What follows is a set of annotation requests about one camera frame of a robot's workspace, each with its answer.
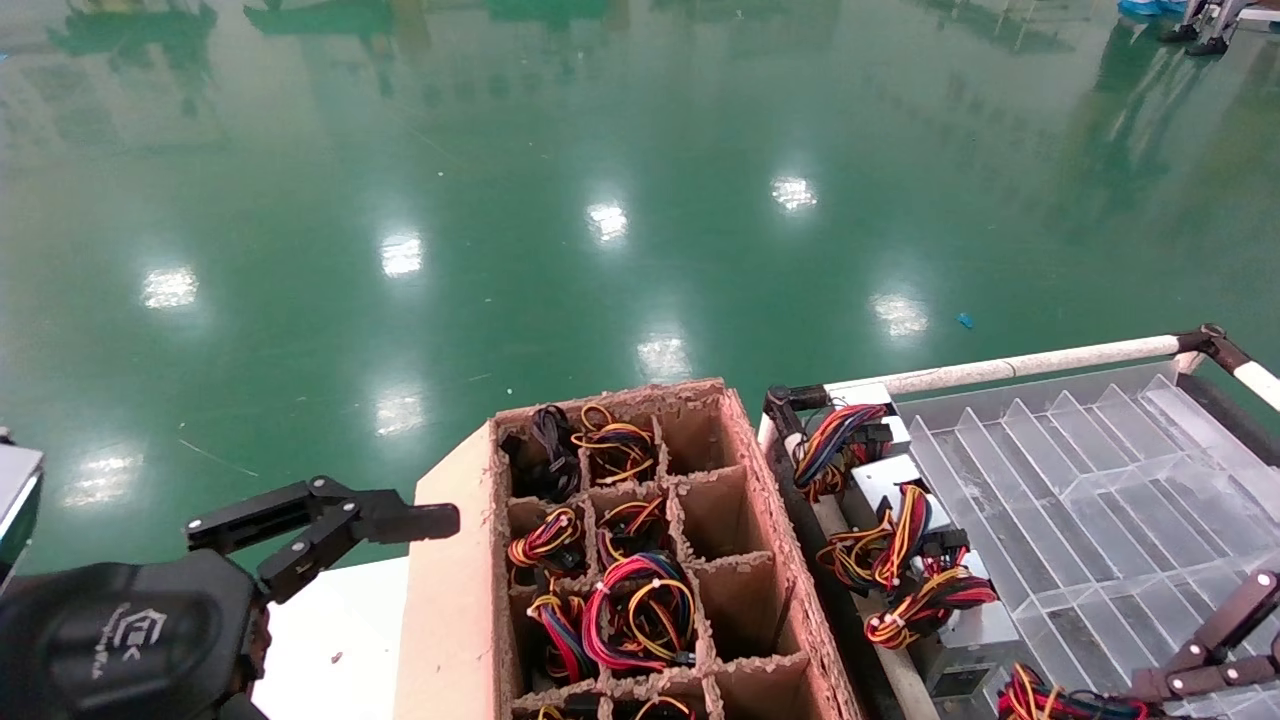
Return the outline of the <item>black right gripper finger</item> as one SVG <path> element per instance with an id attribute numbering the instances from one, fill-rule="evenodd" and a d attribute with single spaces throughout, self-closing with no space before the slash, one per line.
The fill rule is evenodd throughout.
<path id="1" fill-rule="evenodd" d="M 1190 638 L 1198 664 L 1224 664 L 1238 646 L 1277 607 L 1277 574 L 1254 571 L 1199 625 Z"/>
<path id="2" fill-rule="evenodd" d="M 1277 659 L 1257 655 L 1225 664 L 1193 659 L 1188 667 L 1144 667 L 1133 674 L 1133 698 L 1175 701 L 1277 680 Z"/>

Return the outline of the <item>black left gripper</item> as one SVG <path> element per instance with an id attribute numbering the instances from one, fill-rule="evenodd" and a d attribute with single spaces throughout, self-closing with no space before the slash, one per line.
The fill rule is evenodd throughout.
<path id="1" fill-rule="evenodd" d="M 271 642 L 266 602 L 220 555 L 297 532 L 259 565 L 266 601 L 284 603 L 362 542 L 460 530 L 453 503 L 412 505 L 393 489 L 312 478 L 189 520 L 187 550 L 200 551 L 175 561 L 13 579 L 1 606 L 1 715 L 261 719 L 251 694 Z"/>

